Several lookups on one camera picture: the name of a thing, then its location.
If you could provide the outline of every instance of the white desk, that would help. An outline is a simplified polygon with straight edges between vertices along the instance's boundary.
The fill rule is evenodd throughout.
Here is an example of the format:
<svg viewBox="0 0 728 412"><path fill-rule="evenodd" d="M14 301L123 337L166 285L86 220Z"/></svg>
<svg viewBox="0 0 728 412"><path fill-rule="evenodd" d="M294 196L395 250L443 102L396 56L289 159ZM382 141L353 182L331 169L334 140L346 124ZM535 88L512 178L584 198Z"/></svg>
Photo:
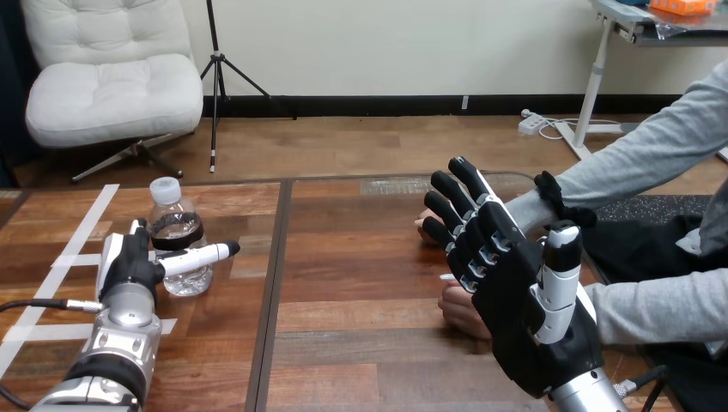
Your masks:
<svg viewBox="0 0 728 412"><path fill-rule="evenodd" d="M584 145L587 133L622 134L637 127L637 124L589 125L594 110L594 101L597 99L599 86L604 75L604 65L607 61L607 53L613 33L638 47L728 46L728 32L711 32L709 35L702 33L700 36L694 37L681 35L660 39L649 13L633 6L618 3L615 0L591 0L591 3L598 12L597 20L602 23L604 31L602 32L602 41L599 43L597 60L591 68L584 104L579 114L579 122L576 130L572 130L571 126L565 123L555 124L556 129L563 136L564 142L581 160L592 155L592 152ZM721 150L719 155L728 161L728 148Z"/></svg>

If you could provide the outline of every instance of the white chair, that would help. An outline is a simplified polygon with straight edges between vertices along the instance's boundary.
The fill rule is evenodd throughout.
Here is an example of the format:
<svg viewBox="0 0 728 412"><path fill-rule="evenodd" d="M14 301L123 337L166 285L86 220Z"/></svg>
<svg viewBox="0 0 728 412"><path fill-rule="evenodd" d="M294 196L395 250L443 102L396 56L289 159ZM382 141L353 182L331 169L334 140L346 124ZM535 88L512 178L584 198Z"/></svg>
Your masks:
<svg viewBox="0 0 728 412"><path fill-rule="evenodd" d="M193 132L203 87L178 0L22 0L43 71L26 123L38 144L69 148L135 139L76 182L130 155Z"/></svg>

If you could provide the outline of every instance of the black cable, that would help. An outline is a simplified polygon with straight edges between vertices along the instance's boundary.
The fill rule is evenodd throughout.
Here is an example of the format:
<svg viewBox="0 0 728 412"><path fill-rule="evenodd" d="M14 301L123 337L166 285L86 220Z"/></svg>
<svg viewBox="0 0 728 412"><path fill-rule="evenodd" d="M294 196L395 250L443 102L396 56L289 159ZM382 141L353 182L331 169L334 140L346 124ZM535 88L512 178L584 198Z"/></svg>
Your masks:
<svg viewBox="0 0 728 412"><path fill-rule="evenodd" d="M655 404L655 401L658 400L658 396L660 392L664 389L664 387L667 385L667 377L658 379L657 383L655 384L655 387L652 388L652 391L650 392L650 395L647 396L647 400L645 401L645 406L642 407L642 412L649 412L652 410L652 406Z"/></svg>
<svg viewBox="0 0 728 412"><path fill-rule="evenodd" d="M27 404L27 402L13 395L13 393L8 391L8 388L3 385L0 385L0 395L7 399L8 402L14 404L17 408L22 410L30 410L30 405Z"/></svg>
<svg viewBox="0 0 728 412"><path fill-rule="evenodd" d="M647 385L653 380L657 381L655 383L655 387L652 388L652 391L650 391L650 394L647 396L647 400L645 400L645 405L642 407L642 412L649 412L650 410L652 410L652 406L655 404L655 401L658 400L658 396L667 385L667 381L669 378L670 370L665 365L660 365L658 367L654 367L649 372L645 373L639 378L632 379L634 384L637 385L638 389L644 385Z"/></svg>
<svg viewBox="0 0 728 412"><path fill-rule="evenodd" d="M14 307L21 307L21 306L33 306L33 307L50 307L53 309L65 309L68 305L68 301L65 299L31 299L31 300L13 300L11 302L4 303L0 305L0 312L3 312L7 309L12 309ZM8 390L3 385L0 385L0 396L4 397L8 400L8 402L15 405L17 408L22 410L30 410L30 405L20 399L19 397L13 395L11 391Z"/></svg>

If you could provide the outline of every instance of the white wall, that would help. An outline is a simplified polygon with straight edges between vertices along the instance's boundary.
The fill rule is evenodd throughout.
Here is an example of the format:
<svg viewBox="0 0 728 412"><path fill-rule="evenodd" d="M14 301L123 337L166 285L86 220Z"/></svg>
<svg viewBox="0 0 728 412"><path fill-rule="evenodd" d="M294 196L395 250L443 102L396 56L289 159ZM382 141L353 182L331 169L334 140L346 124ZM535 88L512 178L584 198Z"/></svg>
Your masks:
<svg viewBox="0 0 728 412"><path fill-rule="evenodd" d="M202 70L205 1L181 2ZM222 52L270 94L582 94L601 34L587 0L213 3ZM680 94L725 58L728 48L638 49L614 37L602 91ZM228 94L257 93L231 70L225 80Z"/></svg>

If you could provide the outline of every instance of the bottle cap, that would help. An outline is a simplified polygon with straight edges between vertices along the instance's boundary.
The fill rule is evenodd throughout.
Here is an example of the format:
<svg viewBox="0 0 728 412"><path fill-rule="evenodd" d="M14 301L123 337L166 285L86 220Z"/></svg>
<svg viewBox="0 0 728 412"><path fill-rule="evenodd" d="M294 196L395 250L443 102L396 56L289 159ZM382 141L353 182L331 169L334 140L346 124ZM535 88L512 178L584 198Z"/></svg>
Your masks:
<svg viewBox="0 0 728 412"><path fill-rule="evenodd" d="M172 204L182 198L182 189L179 188L179 181L175 178L159 178L149 185L149 189L157 204Z"/></svg>

